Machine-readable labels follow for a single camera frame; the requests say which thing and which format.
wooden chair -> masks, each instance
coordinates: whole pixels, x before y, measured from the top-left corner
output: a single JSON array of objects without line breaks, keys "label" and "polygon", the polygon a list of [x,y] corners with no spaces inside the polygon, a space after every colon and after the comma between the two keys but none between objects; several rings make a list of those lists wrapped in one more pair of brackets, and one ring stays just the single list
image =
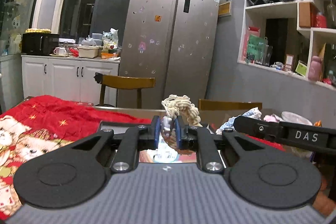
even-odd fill
[{"label": "wooden chair", "polygon": [[105,89],[106,86],[114,89],[122,90],[136,90],[136,105],[137,108],[142,108],[142,89],[154,88],[155,78],[134,78],[134,77],[122,77],[103,75],[96,73],[94,79],[98,84],[101,84],[99,106],[104,106]]},{"label": "wooden chair", "polygon": [[199,110],[247,110],[258,107],[259,110],[263,108],[262,103],[240,103],[240,102],[221,102],[206,99],[198,99]]}]

chair leg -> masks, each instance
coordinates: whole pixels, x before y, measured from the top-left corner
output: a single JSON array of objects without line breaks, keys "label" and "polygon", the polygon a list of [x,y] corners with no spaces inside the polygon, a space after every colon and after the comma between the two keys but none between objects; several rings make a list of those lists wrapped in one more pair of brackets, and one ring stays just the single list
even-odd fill
[{"label": "chair leg", "polygon": [[106,85],[101,85],[99,106],[104,106]]},{"label": "chair leg", "polygon": [[138,109],[142,108],[142,94],[141,94],[141,89],[136,90],[136,107]]}]

pink cartoon girl sticker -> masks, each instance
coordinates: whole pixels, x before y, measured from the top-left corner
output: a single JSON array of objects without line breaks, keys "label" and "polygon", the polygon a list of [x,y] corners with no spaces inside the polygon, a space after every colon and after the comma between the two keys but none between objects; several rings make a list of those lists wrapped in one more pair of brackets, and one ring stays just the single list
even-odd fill
[{"label": "pink cartoon girl sticker", "polygon": [[146,50],[146,43],[141,41],[139,44],[139,52],[143,53],[145,50]]}]

crocheted toy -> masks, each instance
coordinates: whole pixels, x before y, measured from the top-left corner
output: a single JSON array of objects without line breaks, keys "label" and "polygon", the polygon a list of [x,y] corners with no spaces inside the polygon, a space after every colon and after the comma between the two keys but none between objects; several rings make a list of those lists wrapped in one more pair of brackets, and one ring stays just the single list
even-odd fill
[{"label": "crocheted toy", "polygon": [[177,95],[170,95],[161,103],[167,113],[167,116],[163,118],[161,126],[161,135],[163,139],[172,149],[176,150],[180,155],[191,155],[193,151],[180,150],[177,148],[175,129],[170,131],[170,125],[172,119],[176,119],[177,116],[183,114],[184,116],[186,116],[190,126],[201,127],[201,118],[199,117],[198,108],[191,103],[190,98],[187,95],[183,95],[182,97]]}]

gray ribbed surface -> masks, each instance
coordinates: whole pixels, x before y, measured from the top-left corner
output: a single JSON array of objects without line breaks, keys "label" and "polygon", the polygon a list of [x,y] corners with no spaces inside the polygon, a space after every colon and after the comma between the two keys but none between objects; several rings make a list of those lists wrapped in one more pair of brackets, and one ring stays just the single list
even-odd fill
[{"label": "gray ribbed surface", "polygon": [[114,175],[105,190],[70,209],[49,211],[24,205],[8,224],[319,224],[311,206],[291,211],[257,208],[235,195],[220,175],[196,164],[139,164]]}]

